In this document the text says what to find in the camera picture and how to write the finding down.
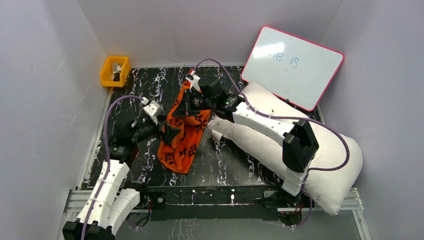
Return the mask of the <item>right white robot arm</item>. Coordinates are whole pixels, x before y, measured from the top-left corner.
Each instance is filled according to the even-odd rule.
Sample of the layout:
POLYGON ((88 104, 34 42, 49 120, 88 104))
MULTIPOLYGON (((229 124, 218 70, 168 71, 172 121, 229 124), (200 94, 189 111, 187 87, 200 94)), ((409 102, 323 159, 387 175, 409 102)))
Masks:
POLYGON ((176 103, 171 116, 198 117, 204 110, 212 110, 225 120, 258 131, 282 146, 282 162, 288 172, 281 199, 286 206, 295 207, 302 199, 303 182, 310 162, 319 149, 310 123, 302 119, 284 123, 270 116, 262 116, 250 109, 245 97, 227 93, 218 80, 210 84, 190 80, 189 88, 182 91, 182 99, 176 103))

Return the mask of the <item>white pillow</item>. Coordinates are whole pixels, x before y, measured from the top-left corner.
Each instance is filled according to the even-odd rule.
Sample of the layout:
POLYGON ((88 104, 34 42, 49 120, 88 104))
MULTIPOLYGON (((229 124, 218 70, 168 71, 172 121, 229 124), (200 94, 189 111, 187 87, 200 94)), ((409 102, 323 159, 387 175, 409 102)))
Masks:
MULTIPOLYGON (((306 114, 291 107, 274 94, 252 82, 243 93, 250 104, 259 111, 276 116, 306 117, 306 114)), ((283 149, 270 137, 244 125, 214 117, 207 127, 215 134, 233 141, 239 148, 252 155, 265 167, 284 179, 287 168, 283 164, 283 149)), ((340 139, 331 131, 315 123, 311 124, 319 144, 312 170, 305 183, 305 190, 330 215, 337 215, 347 197, 350 188, 357 180, 363 165, 362 151, 358 143, 347 136, 343 139, 348 145, 350 156, 348 163, 341 169, 328 171, 341 165, 346 159, 346 150, 340 139)))

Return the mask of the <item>orange patterned pillowcase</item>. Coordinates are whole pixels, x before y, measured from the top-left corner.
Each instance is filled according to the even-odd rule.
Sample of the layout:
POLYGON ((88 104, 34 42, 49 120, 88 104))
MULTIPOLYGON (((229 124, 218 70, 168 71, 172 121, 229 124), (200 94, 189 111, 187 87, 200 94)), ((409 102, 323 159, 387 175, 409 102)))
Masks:
POLYGON ((187 80, 184 81, 166 119, 170 126, 180 130, 180 133, 171 144, 161 141, 157 152, 159 161, 166 168, 180 174, 189 172, 211 115, 210 110, 202 110, 197 116, 183 118, 172 116, 177 105, 183 100, 184 90, 189 89, 190 86, 191 84, 187 80))

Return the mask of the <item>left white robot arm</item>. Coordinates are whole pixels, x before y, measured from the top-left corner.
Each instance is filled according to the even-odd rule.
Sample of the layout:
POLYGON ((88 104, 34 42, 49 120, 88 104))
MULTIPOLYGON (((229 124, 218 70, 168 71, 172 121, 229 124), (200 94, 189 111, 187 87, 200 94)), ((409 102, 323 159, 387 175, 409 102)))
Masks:
POLYGON ((166 143, 180 133, 166 121, 154 123, 148 117, 130 121, 112 132, 108 144, 108 160, 103 162, 98 180, 81 212, 62 228, 66 240, 114 240, 122 223, 133 209, 146 210, 149 222, 153 209, 164 209, 166 194, 149 191, 145 183, 124 182, 138 154, 138 143, 153 136, 166 143))

